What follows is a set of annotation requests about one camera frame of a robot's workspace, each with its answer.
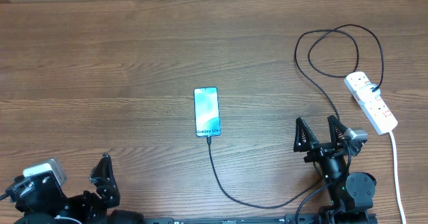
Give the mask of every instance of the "electrical socket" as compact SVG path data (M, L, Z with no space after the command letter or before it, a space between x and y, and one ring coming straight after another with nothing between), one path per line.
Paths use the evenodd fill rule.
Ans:
M378 134L388 133L397 126L397 119L381 98L381 90L372 92L377 85L364 72L347 75L344 83Z

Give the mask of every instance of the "white cable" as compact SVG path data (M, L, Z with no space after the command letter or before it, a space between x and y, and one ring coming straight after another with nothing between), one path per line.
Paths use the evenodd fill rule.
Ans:
M78 224L82 224L80 221L78 221L78 220L76 220L76 219L74 219L74 218L71 218L71 217L62 217L62 216L60 216L60 215L57 215L57 216L55 217L55 219L67 219L67 220L75 221L75 222L76 222L76 223L78 223Z
M395 192L397 194L397 203L399 204L401 223L406 224L406 216L404 215L403 204L401 204L400 196L400 185L399 185L399 171L398 171L398 160L397 160L397 145L395 144L395 138L392 131L389 132L391 136L391 142L393 143L393 158L394 158L394 182L395 182Z

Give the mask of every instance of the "wooden table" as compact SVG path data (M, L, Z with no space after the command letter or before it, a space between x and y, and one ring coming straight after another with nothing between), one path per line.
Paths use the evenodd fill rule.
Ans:
M385 51L382 93L395 129L403 205L409 223L428 214L428 0L179 0L0 5L0 189L31 163L59 158L64 192L95 191L88 175L112 156L121 209L147 217L254 217L293 213L302 199L261 210L227 199L215 182L205 139L195 136L193 89L217 86L222 135L213 138L219 178L234 197L283 203L312 184L313 166L293 153L295 119L328 141L333 113L296 69L297 38L312 29L356 23ZM378 82L379 49L358 29L360 70ZM345 125L369 141L351 171L378 181L381 223L398 223L391 141L379 136L342 79L316 73L302 40L302 67L330 94ZM347 74L352 42L332 35L314 63ZM324 193L303 212L328 204ZM21 216L0 203L0 223Z

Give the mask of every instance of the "smartphone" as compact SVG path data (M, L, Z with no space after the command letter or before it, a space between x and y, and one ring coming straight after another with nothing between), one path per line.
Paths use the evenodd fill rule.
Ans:
M197 88L195 95L196 135L198 137L221 134L219 96L216 87Z

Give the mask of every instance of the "black cable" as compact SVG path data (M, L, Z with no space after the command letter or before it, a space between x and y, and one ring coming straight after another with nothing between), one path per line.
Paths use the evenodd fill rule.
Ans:
M303 195L304 193L307 193L310 189L314 188L316 185L318 185L318 183L320 183L322 181L322 178L318 179L314 184L312 184L310 187L308 187L306 190L302 191L301 193L297 194L295 197L291 198L289 201L287 201L286 203L282 203L281 205L275 205L275 206L271 206L271 207L262 207L259 205L253 205L253 204L249 204L249 203L245 203L243 201L237 200L235 198L233 198L231 195L227 194L227 192L225 191L225 189L221 186L219 177L217 176L217 172L215 171L215 167L214 167L214 162L213 162L213 157L211 155L211 137L208 136L207 137L207 143L208 143L208 153L209 153L209 160L211 161L211 166L213 167L213 172L214 172L214 176L215 179L217 180L217 184L220 187L220 190L223 192L223 194L231 199L232 201L235 201L236 203L239 203L241 205L246 205L247 207L254 207L254 208L258 208L258 209L277 209L280 207L283 207L285 205L290 204L292 201L296 200L298 197L300 197L301 195Z
M310 33L320 33L320 32L326 32L323 36L321 36L320 38L318 38L318 40L316 40L315 41L315 43L314 44L312 44L312 46L311 46L311 48L310 48L310 50L309 50L309 52L308 52L308 61L309 61L309 64L311 65L311 67L312 68L314 68L314 70L316 70L318 73L320 73L320 74L322 74L322 75L325 75L325 76L328 76L328 77L332 77L332 78L345 78L346 76L335 76L335 75L332 75L332 74L327 74L327 73L325 73L325 72L322 72L321 70L319 70L318 68L316 68L315 66L314 66L314 64L312 63L312 61L310 60L310 53L311 53L311 51L312 51L312 49L315 47L315 45L316 44L318 44L321 40L323 40L325 37L327 37L327 35L329 35L330 33L341 33L341 34L344 34L344 35L346 35L346 36L348 36L349 38L351 38L351 40L354 42L354 45L355 45L355 49L356 49L356 63L355 63L355 67L354 67L354 69L351 71L351 73L353 73L353 72L355 72L356 71L356 69L358 68L358 63L359 63L359 60L360 60L360 53L359 53L359 50L358 50L358 45L356 44L356 41L355 41L355 38L353 38L353 36L351 36L351 34L349 34L349 33L347 33L347 32L345 32L345 31L341 31L341 30L338 30L338 29L340 29L340 28L342 28L342 27L348 27L348 26L353 26L353 27L359 27L359 28L361 28L361 29L363 29L363 30L365 30L365 31L367 31L367 32L369 32L373 37L374 37L374 39L376 40L376 42L377 42L377 44L378 44L378 46L379 46L379 51L380 51L380 53L381 53L381 63L382 63L382 72L381 72L381 80L380 80L380 82L379 82L379 85L377 86L377 87L375 87L375 88L373 88L373 92L375 92L376 90L378 90L379 89L379 87L381 86L381 84L382 84L382 81L383 81L383 75L384 75L384 71L385 71L385 61L384 61L384 57L383 57L383 49L382 49L382 45L381 45L381 43L380 43L380 41L379 41L379 39L377 38L377 36L372 32L372 31L370 31L369 29L367 29L367 28L365 28L365 27L363 27L363 26L360 26L360 25L356 25L356 24L346 24L346 25L342 25L342 26L339 26L339 27L337 27L337 28L335 28L335 29L318 29L318 30L312 30L312 31L307 31L306 33L303 33L300 37L299 37L299 39L297 40L297 44L296 44L296 47L295 47L295 49L294 49L294 61L295 61L295 63L296 63L296 66L297 66L297 68L299 69L299 71L300 71L300 73L302 73L303 74L303 76L305 76L309 81L311 81L324 95L325 95L325 97L327 98L327 100L329 101L329 103L330 103L330 105L332 106L332 108L333 108L333 110L334 110L334 112L336 113L336 116L337 116L337 119L338 120L340 120L340 115L339 115L339 112L337 111L337 108L336 108L336 106L334 105L334 103L333 103L333 101L330 99L330 97L328 96L328 94L314 81L314 80L312 80L311 78L309 78L309 76L307 76L304 72L303 72L303 70L300 68L300 66L299 66L299 63L298 63L298 61L297 61L297 49L298 49L298 46L299 46L299 43L300 43L300 40L305 36L305 35L307 35L307 34L310 34Z
M348 163L346 164L346 168L345 170L342 172L342 174L340 174L340 176L336 179L334 179L333 181L323 185L322 187L320 187L319 189L317 189L316 191L314 191L313 193L310 193L299 205L299 207L297 208L296 214L294 215L294 221L295 224L299 224L299 213L300 210L302 209L303 205L305 205L305 203L311 199L314 195L318 194L319 192L323 191L324 189L328 188L330 185L336 184L342 177L345 176L345 173L347 173L349 171L349 167L350 167L350 162L352 160L351 154L350 154L350 148L348 145L346 145L346 148L348 149Z
M6 199L9 195L7 193L0 196L0 201Z

